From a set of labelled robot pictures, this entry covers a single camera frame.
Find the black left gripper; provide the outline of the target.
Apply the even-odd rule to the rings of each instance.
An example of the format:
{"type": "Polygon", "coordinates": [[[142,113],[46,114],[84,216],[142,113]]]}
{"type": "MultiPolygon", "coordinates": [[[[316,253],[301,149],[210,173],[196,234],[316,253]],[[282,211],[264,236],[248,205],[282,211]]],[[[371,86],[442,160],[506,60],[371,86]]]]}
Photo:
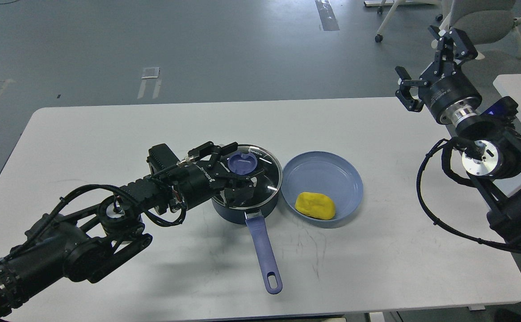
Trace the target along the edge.
{"type": "Polygon", "coordinates": [[[257,169],[245,175],[230,173],[224,160],[237,149],[236,141],[224,146],[208,141],[189,150],[190,163],[171,170],[173,197],[183,209],[195,208],[212,197],[227,208],[240,206],[252,199],[255,189],[252,178],[264,174],[264,170],[257,169]]]}

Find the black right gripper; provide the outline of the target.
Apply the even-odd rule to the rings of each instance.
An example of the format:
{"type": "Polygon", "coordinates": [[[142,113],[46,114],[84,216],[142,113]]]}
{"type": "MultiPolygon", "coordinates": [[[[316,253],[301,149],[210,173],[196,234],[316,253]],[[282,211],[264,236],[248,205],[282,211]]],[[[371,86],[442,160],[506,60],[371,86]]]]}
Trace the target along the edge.
{"type": "Polygon", "coordinates": [[[424,104],[438,124],[451,123],[447,108],[463,102],[477,109],[483,98],[462,71],[462,65],[478,57],[475,45],[463,30],[449,31],[431,25],[429,31],[437,42],[433,62],[428,66],[428,80],[413,80],[404,67],[395,67],[399,88],[395,97],[407,111],[421,112],[424,104]],[[421,99],[411,94],[421,89],[421,99]]]}

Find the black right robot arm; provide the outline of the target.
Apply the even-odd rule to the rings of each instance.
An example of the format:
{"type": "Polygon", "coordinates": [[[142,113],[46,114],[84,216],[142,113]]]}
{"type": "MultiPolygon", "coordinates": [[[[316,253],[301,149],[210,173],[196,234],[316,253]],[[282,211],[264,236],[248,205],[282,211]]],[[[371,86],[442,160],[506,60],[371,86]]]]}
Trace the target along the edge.
{"type": "Polygon", "coordinates": [[[404,67],[396,67],[399,88],[396,97],[411,112],[426,107],[438,124],[452,126],[454,135],[430,149],[416,176],[420,206],[449,233],[482,245],[521,254],[521,134],[513,124],[518,104],[502,97],[478,114],[481,95],[462,72],[462,65],[478,56],[463,30],[441,30],[430,26],[437,42],[433,62],[418,79],[404,67]],[[441,152],[444,174],[459,185],[475,188],[489,206],[487,221],[503,242],[483,240],[452,228],[438,218],[422,197],[421,181],[431,157],[441,152]]]}

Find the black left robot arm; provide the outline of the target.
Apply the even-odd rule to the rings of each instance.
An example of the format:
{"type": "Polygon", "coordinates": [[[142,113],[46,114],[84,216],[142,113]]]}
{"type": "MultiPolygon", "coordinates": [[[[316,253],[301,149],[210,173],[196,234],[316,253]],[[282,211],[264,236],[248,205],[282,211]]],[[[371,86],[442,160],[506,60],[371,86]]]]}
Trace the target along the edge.
{"type": "Polygon", "coordinates": [[[150,174],[128,185],[83,185],[26,231],[26,241],[0,258],[0,321],[66,277],[97,283],[146,249],[141,216],[162,228],[183,224],[187,210],[228,193],[229,205],[252,198],[260,165],[232,170],[238,143],[211,141],[180,160],[166,144],[148,151],[150,174]]]}

